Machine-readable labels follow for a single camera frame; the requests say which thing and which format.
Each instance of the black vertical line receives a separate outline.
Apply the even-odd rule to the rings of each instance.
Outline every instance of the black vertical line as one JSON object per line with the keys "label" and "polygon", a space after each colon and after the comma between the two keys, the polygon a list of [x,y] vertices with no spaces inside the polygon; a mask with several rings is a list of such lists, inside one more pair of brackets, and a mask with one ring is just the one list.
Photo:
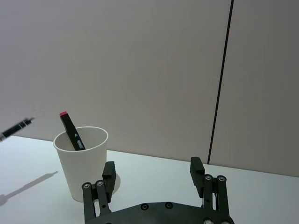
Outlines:
{"label": "black vertical line", "polygon": [[210,159],[211,159],[211,152],[212,152],[212,146],[213,146],[213,140],[214,140],[214,132],[215,132],[215,126],[216,126],[216,119],[217,119],[217,112],[218,112],[218,105],[219,105],[219,98],[220,98],[220,91],[221,91],[221,84],[222,84],[226,49],[228,47],[228,36],[229,36],[230,21],[232,19],[233,6],[234,6],[234,0],[231,0],[230,9],[229,9],[229,16],[228,16],[228,27],[227,27],[227,30],[226,30],[226,37],[225,37],[225,44],[224,44],[224,51],[223,51],[223,58],[222,58],[222,66],[221,66],[219,86],[218,86],[218,94],[217,94],[214,122],[213,122],[213,128],[212,128],[212,136],[211,136],[210,149],[209,149],[209,156],[207,157],[207,163],[208,164],[210,164]]}

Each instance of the black marker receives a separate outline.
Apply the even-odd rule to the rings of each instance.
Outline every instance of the black marker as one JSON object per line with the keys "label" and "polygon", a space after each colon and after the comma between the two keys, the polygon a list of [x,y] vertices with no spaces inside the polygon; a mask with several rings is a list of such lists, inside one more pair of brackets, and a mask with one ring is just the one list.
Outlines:
{"label": "black marker", "polygon": [[24,127],[30,125],[35,118],[25,118],[20,123],[16,124],[15,126],[7,129],[6,131],[0,133],[0,141],[3,141],[4,139],[8,138],[9,136],[15,134],[17,131],[23,129]]}
{"label": "black marker", "polygon": [[83,145],[83,142],[74,126],[74,124],[71,121],[71,118],[69,114],[64,111],[60,114],[60,119],[65,127],[66,133],[69,136],[69,139],[71,140],[72,145],[74,146],[74,149],[76,151],[84,150],[85,146]]}

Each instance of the paper cup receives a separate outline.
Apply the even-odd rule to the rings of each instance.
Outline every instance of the paper cup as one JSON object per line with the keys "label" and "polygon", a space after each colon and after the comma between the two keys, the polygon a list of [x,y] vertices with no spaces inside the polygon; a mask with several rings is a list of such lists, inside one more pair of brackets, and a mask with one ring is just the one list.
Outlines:
{"label": "paper cup", "polygon": [[85,150],[75,151],[66,132],[53,141],[57,150],[71,196],[83,202],[82,184],[102,179],[107,159],[108,133],[99,127],[76,128]]}

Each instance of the table surface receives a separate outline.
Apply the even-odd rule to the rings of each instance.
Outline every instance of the table surface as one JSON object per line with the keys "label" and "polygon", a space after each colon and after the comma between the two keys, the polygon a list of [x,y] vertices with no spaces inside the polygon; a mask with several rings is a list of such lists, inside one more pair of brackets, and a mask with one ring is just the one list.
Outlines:
{"label": "table surface", "polygon": [[[145,202],[201,205],[189,162],[115,151],[108,151],[107,160],[115,161],[120,183],[111,211]],[[227,177],[236,224],[298,223],[299,178],[204,166],[206,174]],[[0,170],[0,223],[84,223],[83,203],[72,199],[52,142],[7,139],[0,144]]]}

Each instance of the white wall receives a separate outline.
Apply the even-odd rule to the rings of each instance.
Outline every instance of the white wall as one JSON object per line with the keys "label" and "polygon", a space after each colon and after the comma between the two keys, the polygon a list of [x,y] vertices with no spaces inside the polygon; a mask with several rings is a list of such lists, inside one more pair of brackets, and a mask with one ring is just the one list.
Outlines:
{"label": "white wall", "polygon": [[206,161],[229,0],[2,0],[0,127],[53,140],[100,126],[113,150]]}
{"label": "white wall", "polygon": [[298,9],[235,1],[211,164],[299,176]]}

